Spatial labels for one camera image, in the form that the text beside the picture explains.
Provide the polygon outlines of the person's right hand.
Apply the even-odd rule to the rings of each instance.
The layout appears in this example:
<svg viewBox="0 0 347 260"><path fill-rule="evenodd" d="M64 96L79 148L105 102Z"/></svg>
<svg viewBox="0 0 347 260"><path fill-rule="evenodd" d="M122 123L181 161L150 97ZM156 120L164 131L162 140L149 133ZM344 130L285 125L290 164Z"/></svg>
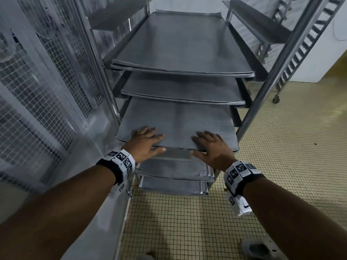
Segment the person's right hand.
<svg viewBox="0 0 347 260"><path fill-rule="evenodd" d="M205 152L210 156L209 160L202 160L204 163L209 165L215 170L226 171L233 163L237 162L232 149L230 147L224 148L219 140L219 135L214 134L214 142L207 142L199 137L192 136L192 140L199 146L205 148Z"/></svg>

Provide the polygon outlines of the person's left hand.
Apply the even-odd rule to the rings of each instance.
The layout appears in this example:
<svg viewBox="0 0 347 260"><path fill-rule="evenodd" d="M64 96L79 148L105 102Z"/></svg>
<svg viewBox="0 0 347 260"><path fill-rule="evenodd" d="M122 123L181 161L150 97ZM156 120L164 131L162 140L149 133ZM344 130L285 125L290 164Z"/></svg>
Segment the person's left hand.
<svg viewBox="0 0 347 260"><path fill-rule="evenodd" d="M137 141L132 141L131 136L131 139L121 148L122 150L124 149L129 154L131 154L137 164L147 160L146 154L148 153L148 151L150 149L153 149L153 145L157 144L164 138L163 134L157 134L158 137L155 139L145 138L145 133L148 129L150 129L150 127L148 126L144 126L138 129L140 132L139 139Z"/></svg>

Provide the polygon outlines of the grey metal baking tray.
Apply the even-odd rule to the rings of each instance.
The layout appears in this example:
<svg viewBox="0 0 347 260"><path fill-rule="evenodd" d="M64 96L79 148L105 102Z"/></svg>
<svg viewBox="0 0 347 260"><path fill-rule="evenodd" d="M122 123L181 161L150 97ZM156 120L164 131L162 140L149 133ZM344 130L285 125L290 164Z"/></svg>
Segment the grey metal baking tray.
<svg viewBox="0 0 347 260"><path fill-rule="evenodd" d="M252 100L241 78L132 72L120 93L169 101L248 107Z"/></svg>
<svg viewBox="0 0 347 260"><path fill-rule="evenodd" d="M164 138L157 146L171 149L203 150L191 136L197 131L219 134L228 146L239 151L232 114L228 105L195 104L133 97L122 118L116 138L127 142L131 132L156 127Z"/></svg>
<svg viewBox="0 0 347 260"><path fill-rule="evenodd" d="M223 18L201 14L152 13L111 62L132 69L255 77Z"/></svg>

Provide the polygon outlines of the person's left forearm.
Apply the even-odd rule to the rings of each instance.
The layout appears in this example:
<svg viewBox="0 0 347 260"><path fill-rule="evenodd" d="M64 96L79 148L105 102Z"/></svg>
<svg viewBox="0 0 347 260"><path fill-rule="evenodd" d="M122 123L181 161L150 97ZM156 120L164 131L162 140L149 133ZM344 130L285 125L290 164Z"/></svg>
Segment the person's left forearm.
<svg viewBox="0 0 347 260"><path fill-rule="evenodd" d="M33 198L0 224L0 260L60 260L122 179L96 165Z"/></svg>

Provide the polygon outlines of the person's right forearm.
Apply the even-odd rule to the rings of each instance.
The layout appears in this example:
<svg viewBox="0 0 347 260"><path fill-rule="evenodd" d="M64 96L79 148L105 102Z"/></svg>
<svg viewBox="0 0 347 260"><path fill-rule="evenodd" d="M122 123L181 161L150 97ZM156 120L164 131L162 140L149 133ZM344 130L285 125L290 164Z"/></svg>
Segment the person's right forearm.
<svg viewBox="0 0 347 260"><path fill-rule="evenodd" d="M347 260L347 230L316 207L261 177L243 196L289 260Z"/></svg>

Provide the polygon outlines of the perforated metal baking tray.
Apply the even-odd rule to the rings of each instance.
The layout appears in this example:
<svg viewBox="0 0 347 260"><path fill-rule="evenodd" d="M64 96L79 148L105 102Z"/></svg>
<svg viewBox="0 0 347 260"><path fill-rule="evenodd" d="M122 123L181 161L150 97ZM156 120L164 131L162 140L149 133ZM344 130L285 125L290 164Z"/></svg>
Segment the perforated metal baking tray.
<svg viewBox="0 0 347 260"><path fill-rule="evenodd" d="M138 187L142 191L170 196L208 196L206 182L140 176Z"/></svg>
<svg viewBox="0 0 347 260"><path fill-rule="evenodd" d="M215 181L213 169L183 149L168 149L167 152L140 163L136 173L166 179Z"/></svg>

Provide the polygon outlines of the left wrist marker band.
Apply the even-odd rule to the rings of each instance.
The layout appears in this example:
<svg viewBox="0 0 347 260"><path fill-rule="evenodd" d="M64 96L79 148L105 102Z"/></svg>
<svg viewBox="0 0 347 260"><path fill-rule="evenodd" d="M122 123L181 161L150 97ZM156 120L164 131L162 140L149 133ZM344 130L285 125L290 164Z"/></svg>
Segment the left wrist marker band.
<svg viewBox="0 0 347 260"><path fill-rule="evenodd" d="M114 174L115 183L111 190L111 193L114 195L126 191L127 187L130 185L130 181L133 179L133 174L136 169L134 158L124 149L120 151L111 151L100 159L96 165L106 167Z"/></svg>

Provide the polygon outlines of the wrist marker band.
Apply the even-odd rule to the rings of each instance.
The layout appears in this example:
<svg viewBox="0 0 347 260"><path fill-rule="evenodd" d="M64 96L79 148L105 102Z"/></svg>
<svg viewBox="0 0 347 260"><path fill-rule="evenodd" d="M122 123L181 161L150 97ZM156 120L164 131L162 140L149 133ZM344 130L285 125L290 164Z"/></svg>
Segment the wrist marker band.
<svg viewBox="0 0 347 260"><path fill-rule="evenodd" d="M232 212L238 217L252 212L243 195L245 186L261 178L265 178L262 172L245 161L234 162L224 172L225 198L231 205Z"/></svg>
<svg viewBox="0 0 347 260"><path fill-rule="evenodd" d="M111 151L100 159L96 165L106 167L114 174L115 183L111 190L111 193L114 195L126 191L127 187L130 185L130 181L133 179L133 174L136 169L134 158L124 149L120 151Z"/></svg>

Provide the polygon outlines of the right wrist marker band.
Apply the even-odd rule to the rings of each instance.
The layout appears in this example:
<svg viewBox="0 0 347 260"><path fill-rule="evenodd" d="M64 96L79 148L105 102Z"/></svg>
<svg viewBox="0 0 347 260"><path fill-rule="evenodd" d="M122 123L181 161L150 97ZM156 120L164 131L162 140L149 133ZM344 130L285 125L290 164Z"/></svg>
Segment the right wrist marker band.
<svg viewBox="0 0 347 260"><path fill-rule="evenodd" d="M234 162L224 172L225 198L231 205L232 212L238 217L252 212L243 195L245 186L261 178L265 178L262 172L245 161Z"/></svg>

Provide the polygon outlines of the stainless steel tray rack trolley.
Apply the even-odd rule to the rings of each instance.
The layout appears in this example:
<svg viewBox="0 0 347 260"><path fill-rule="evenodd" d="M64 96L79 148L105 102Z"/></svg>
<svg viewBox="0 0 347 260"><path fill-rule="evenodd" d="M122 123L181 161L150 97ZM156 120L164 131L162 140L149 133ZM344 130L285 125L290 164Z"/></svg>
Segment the stainless steel tray rack trolley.
<svg viewBox="0 0 347 260"><path fill-rule="evenodd" d="M305 8L303 14L301 15L297 25L293 30L288 30L283 27L281 24L276 23L271 18L265 16L263 13L244 3L242 0L230 0L223 1L223 3L229 7L229 11L233 13L239 21L242 22L244 26L246 26L250 32L259 39L263 45L267 44L284 44L284 48L278 56L275 65L272 67L270 72L264 68L258 57L254 55L248 45L244 42L240 34L237 30L232 26L230 22L225 21L227 26L229 27L232 35L236 39L242 53L244 54L247 62L251 65L252 69L255 70L255 77L246 78L246 77L235 77L232 75L199 75L199 74L187 74L187 73L172 73L162 70L151 70L151 69L139 69L139 68L128 68L119 65L113 65L112 59L115 58L119 54L119 52L125 47L125 45L129 42L129 40L135 35L136 31L140 28L140 26L149 18L152 14L145 15L144 19L142 19L136 27L131 30L129 34L127 34L121 41L118 43L111 53L106 56L109 60L109 68L114 71L123 72L120 78L116 81L115 89L118 89L117 92L113 92L111 98L114 95L121 94L120 91L124 87L125 82L129 78L129 75L132 72L145 72L145 73L162 73L162 74L177 74L177 75L196 75L196 76L209 76L209 77L218 77L218 76L231 76L234 78L241 78L249 95L252 100L252 103L248 107L242 106L233 106L229 105L232 120L235 127L236 137L238 143L241 138L249 128L250 124L253 122L255 116L257 115L263 100L266 95L270 91L270 89L278 82L281 74L284 69L288 66L291 58L297 52L298 48L302 44L303 40L311 30L313 24L317 21L318 17L322 13L325 5L328 0L310 0L307 7ZM164 11L164 10L154 10L154 12L165 12L165 13L184 13L184 12L176 12L176 11ZM188 13L192 15L206 15L206 16L220 16L219 13ZM128 96L125 104L123 105L122 111L119 112L116 109L115 112L115 120L119 126L121 124L122 118L124 117L125 111L128 107L129 101L137 96Z"/></svg>

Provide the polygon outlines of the person's grey right shoe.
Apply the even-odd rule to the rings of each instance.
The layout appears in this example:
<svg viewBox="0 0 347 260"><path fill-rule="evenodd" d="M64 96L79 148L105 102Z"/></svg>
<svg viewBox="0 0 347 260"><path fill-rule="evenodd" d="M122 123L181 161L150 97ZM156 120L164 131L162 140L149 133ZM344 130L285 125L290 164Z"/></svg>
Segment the person's grey right shoe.
<svg viewBox="0 0 347 260"><path fill-rule="evenodd" d="M244 239L239 248L248 260L289 260L271 239Z"/></svg>

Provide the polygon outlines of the empty steel rack trolley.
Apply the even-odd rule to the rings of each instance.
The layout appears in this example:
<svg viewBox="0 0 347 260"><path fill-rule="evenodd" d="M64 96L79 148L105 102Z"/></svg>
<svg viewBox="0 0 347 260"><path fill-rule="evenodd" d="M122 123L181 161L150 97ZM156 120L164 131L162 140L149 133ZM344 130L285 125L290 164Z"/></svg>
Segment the empty steel rack trolley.
<svg viewBox="0 0 347 260"><path fill-rule="evenodd" d="M271 19L284 26L284 22L288 19L288 15L293 9L293 3L295 1L296 0L280 0L275 12L271 16ZM345 1L346 0L328 0L326 6L322 10L322 13L318 17L317 21L313 24L311 30L303 40L297 52L291 58L288 66L284 69L277 84L275 85L277 93L272 99L274 104L278 104L280 102L280 93L295 74L314 45L317 43L324 30L328 27L329 23L333 21L336 13L342 7L342 4Z"/></svg>

